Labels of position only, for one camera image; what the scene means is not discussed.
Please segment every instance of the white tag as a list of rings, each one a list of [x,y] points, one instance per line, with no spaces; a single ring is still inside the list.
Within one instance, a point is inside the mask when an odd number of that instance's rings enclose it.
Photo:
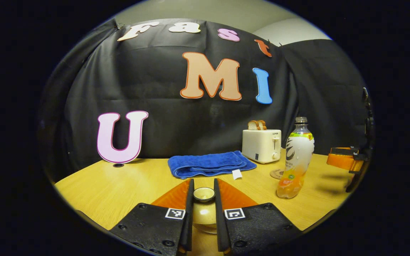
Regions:
[[[232,171],[232,175],[234,176],[234,180],[236,180],[236,179],[238,179],[238,178],[243,178],[243,176],[241,176],[241,171],[240,171],[240,169],[233,170],[233,171]]]

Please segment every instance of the folded towel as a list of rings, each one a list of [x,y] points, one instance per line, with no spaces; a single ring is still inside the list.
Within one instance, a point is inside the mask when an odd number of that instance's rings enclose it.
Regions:
[[[185,179],[197,175],[215,176],[230,174],[233,170],[252,170],[256,164],[244,157],[240,151],[202,156],[174,156],[167,163],[172,175]]]

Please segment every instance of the white toaster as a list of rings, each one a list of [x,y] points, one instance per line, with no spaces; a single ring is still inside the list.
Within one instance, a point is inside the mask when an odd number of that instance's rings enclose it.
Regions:
[[[278,161],[281,155],[281,130],[243,130],[241,153],[262,164]]]

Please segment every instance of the cork coaster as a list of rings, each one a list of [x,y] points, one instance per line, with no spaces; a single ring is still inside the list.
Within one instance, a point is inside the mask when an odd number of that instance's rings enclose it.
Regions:
[[[270,176],[272,176],[273,178],[277,178],[278,180],[281,179],[281,177],[283,176],[284,171],[281,169],[276,169],[276,170],[272,170],[270,172]]]

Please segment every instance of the pink letter u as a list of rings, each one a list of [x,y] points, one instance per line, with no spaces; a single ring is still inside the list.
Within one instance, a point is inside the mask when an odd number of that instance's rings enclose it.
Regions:
[[[114,136],[114,126],[119,120],[118,113],[104,113],[98,117],[98,152],[99,155],[108,162],[124,164],[134,160],[140,153],[142,145],[142,124],[148,117],[145,111],[132,111],[126,114],[126,119],[130,121],[129,135],[127,137],[127,147],[125,149],[115,149],[112,143]]]

